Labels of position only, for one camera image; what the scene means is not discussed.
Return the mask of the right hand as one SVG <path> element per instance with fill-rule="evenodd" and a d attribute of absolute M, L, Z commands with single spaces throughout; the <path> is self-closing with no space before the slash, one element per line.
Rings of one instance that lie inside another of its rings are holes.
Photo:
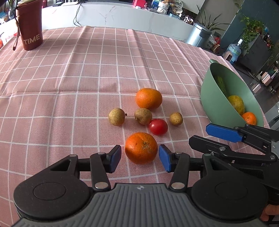
<path fill-rule="evenodd" d="M 279 215 L 279 205 L 267 205 L 260 216 L 261 221 L 268 221 L 270 216 L 278 216 Z"/>

